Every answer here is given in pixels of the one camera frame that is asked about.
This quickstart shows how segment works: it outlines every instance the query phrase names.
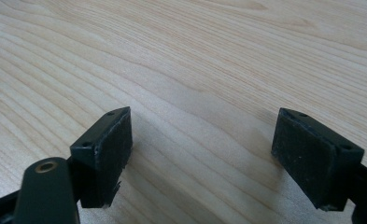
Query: light wood tabletop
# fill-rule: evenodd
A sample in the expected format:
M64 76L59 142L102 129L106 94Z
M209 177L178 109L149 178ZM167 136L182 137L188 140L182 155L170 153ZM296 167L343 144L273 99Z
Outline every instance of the light wood tabletop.
M270 151L286 107L367 166L367 0L0 1L0 197L124 106L121 188L81 223L350 223Z

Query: wooden table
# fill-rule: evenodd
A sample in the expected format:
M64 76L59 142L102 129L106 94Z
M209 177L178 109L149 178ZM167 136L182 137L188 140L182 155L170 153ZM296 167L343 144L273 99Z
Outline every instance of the wooden table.
M82 223L349 223L270 150L286 107L367 165L367 0L0 1L0 197L127 105L120 191Z

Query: round screw hole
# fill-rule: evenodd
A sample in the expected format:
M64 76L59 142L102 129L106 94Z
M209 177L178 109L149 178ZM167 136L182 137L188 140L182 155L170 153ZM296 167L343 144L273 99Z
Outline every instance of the round screw hole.
M84 147L89 147L90 145L92 145L92 142L85 142L85 143L83 143L83 146Z
M349 146L349 145L340 145L340 147L346 150L352 149L352 146Z
M39 164L36 168L35 171L39 174L43 174L46 172L49 172L53 169L55 169L58 166L58 163L55 161L45 161L41 164Z

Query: black object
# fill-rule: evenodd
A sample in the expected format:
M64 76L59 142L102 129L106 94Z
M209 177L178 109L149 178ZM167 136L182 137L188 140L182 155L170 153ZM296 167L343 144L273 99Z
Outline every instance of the black object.
M83 207L109 207L133 145L130 107L110 111L71 146L25 170L21 190L0 199L0 224L79 223Z
M316 208L343 211L356 204L353 223L367 223L364 150L311 117L281 108L272 154Z

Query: wooden surface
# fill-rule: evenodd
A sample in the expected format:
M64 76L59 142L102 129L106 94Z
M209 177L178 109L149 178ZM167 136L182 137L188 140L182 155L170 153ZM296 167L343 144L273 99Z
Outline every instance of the wooden surface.
M367 0L0 1L0 197L127 105L120 191L82 223L349 223L270 150L283 106L367 165Z

